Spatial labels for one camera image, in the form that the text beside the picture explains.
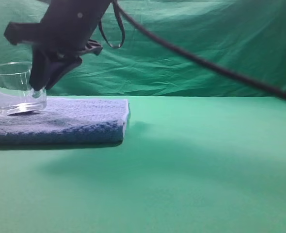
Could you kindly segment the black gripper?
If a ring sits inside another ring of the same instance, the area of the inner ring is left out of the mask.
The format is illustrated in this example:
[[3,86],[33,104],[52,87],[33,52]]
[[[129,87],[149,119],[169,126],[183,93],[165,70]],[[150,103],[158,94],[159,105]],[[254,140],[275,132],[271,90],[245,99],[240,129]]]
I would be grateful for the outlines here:
[[64,75],[82,64],[88,53],[103,47],[91,40],[110,0],[52,0],[38,23],[9,22],[4,37],[12,44],[32,46],[30,86],[50,90]]

